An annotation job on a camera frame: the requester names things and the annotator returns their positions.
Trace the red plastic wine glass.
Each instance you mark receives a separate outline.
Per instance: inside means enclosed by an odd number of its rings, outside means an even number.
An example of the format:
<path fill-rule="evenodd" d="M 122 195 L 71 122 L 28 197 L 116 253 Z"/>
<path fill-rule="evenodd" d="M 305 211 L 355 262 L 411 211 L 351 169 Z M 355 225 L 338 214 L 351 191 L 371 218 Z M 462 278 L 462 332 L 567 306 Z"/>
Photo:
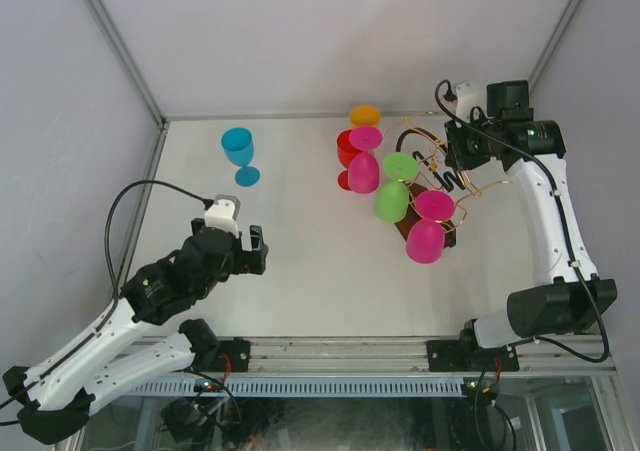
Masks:
<path fill-rule="evenodd" d="M 354 157 L 359 153 L 359 150 L 355 148 L 350 141 L 350 130 L 342 131 L 336 140 L 337 156 L 340 164 L 344 167 L 344 170 L 339 174 L 337 178 L 338 185 L 346 191 L 350 191 L 351 188 L 348 182 L 348 167 Z"/>

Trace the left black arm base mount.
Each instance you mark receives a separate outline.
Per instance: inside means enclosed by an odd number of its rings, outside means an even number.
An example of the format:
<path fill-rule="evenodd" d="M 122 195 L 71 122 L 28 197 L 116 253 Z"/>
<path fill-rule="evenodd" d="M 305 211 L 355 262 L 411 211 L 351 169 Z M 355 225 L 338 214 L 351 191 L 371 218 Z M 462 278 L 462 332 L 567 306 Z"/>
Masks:
<path fill-rule="evenodd" d="M 216 352 L 206 352 L 204 358 L 194 361 L 193 368 L 204 373 L 244 373 L 249 368 L 250 354 L 251 343 L 248 340 L 238 337 L 223 339 Z"/>

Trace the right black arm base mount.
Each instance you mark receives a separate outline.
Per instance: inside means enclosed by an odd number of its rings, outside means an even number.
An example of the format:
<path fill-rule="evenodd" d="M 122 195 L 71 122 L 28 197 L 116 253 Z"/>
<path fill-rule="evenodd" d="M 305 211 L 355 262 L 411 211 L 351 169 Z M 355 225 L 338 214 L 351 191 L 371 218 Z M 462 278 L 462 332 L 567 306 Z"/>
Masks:
<path fill-rule="evenodd" d="M 458 340 L 438 339 L 427 341 L 426 351 L 431 372 L 497 371 L 498 365 L 505 372 L 520 370 L 516 353 L 506 347 L 484 349 Z"/>

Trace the green plastic wine glass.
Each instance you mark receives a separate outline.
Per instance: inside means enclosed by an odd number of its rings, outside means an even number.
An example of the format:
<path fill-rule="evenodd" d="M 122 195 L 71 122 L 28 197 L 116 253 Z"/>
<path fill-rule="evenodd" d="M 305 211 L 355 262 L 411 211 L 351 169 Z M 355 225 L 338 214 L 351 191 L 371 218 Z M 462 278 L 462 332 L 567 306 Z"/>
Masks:
<path fill-rule="evenodd" d="M 394 152 L 387 155 L 382 163 L 388 181 L 382 185 L 374 201 L 374 213 L 386 223 L 402 221 L 409 206 L 407 184 L 419 173 L 418 162 L 408 153 Z"/>

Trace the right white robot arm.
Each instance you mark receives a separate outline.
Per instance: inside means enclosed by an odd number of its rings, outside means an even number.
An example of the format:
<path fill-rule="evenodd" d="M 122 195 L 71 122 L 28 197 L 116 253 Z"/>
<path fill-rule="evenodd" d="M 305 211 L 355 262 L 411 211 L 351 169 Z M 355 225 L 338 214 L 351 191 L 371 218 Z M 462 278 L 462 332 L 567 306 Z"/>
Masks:
<path fill-rule="evenodd" d="M 469 83 L 448 80 L 434 91 L 445 124 L 448 167 L 462 173 L 491 160 L 501 163 L 521 201 L 531 242 L 533 287 L 511 293 L 504 309 L 472 322 L 474 335 L 459 345 L 461 362 L 480 370 L 495 348 L 596 327 L 610 353 L 602 316 L 617 299 L 616 283 L 600 277 L 582 239 L 567 183 L 566 147 L 559 125 L 538 121 L 525 80 L 493 83 L 479 104 Z"/>

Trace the pink wine glass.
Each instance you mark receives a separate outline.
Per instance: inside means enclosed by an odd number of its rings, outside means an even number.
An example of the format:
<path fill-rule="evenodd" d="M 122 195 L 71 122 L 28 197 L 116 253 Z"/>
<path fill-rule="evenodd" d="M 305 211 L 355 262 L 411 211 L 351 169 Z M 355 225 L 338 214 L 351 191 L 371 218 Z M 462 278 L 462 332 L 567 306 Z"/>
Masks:
<path fill-rule="evenodd" d="M 379 186 L 379 163 L 375 150 L 383 136 L 375 126 L 359 126 L 351 130 L 349 141 L 358 151 L 348 166 L 348 184 L 357 194 L 369 194 Z"/>
<path fill-rule="evenodd" d="M 406 253 L 419 264 L 432 264 L 444 250 L 446 233 L 442 223 L 453 217 L 455 203 L 443 191 L 427 190 L 418 195 L 414 208 L 420 219 L 409 231 Z"/>

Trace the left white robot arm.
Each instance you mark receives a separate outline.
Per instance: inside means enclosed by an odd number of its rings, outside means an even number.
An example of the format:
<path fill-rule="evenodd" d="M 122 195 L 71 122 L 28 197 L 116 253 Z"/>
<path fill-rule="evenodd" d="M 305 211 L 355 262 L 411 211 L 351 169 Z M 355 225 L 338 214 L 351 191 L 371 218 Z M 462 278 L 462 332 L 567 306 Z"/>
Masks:
<path fill-rule="evenodd" d="M 192 222 L 181 249 L 141 267 L 102 313 L 59 352 L 32 367 L 14 366 L 2 379 L 21 404 L 17 423 L 31 438 L 54 445 L 72 436 L 107 404 L 137 386 L 176 371 L 206 371 L 217 363 L 220 341 L 202 319 L 149 349 L 122 357 L 129 345 L 189 310 L 232 275 L 261 275 L 268 247 L 261 227 L 250 227 L 251 247 L 226 229 Z"/>

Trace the gold wire wine glass rack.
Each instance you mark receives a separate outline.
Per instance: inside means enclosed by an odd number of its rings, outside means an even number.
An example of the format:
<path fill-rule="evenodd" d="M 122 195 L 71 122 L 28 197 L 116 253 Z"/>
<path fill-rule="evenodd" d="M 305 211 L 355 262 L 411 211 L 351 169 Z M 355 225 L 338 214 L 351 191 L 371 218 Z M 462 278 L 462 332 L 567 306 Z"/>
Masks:
<path fill-rule="evenodd" d="M 407 136 L 416 134 L 426 139 L 431 145 L 429 154 L 424 155 L 419 151 L 414 151 L 410 155 L 418 162 L 419 173 L 417 177 L 407 184 L 409 190 L 409 206 L 405 218 L 394 223 L 397 230 L 404 239 L 407 239 L 412 226 L 420 219 L 414 204 L 418 195 L 427 190 L 439 190 L 447 193 L 455 203 L 455 212 L 461 210 L 464 214 L 468 211 L 461 202 L 468 198 L 479 198 L 483 192 L 496 185 L 508 185 L 508 180 L 498 180 L 491 182 L 483 187 L 476 186 L 470 176 L 465 171 L 454 171 L 440 174 L 438 166 L 443 163 L 446 157 L 447 144 L 444 140 L 434 135 L 430 131 L 417 126 L 413 122 L 412 117 L 404 117 L 397 123 L 389 126 L 384 133 L 386 137 L 392 130 L 403 126 L 405 130 L 400 133 L 396 139 L 395 152 L 403 152 L 402 145 Z M 456 245 L 456 231 L 460 227 L 461 222 L 454 222 L 452 218 L 443 222 L 442 227 L 445 229 L 446 241 L 445 248 L 452 248 Z"/>

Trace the orange plastic wine glass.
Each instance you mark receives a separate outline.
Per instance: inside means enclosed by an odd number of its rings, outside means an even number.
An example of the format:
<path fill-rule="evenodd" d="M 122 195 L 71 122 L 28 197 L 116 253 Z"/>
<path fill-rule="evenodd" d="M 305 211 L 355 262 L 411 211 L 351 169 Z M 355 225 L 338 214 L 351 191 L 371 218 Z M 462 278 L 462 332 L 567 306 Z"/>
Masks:
<path fill-rule="evenodd" d="M 379 109 L 373 105 L 358 105 L 351 109 L 349 121 L 352 128 L 360 126 L 378 127 L 381 119 Z"/>

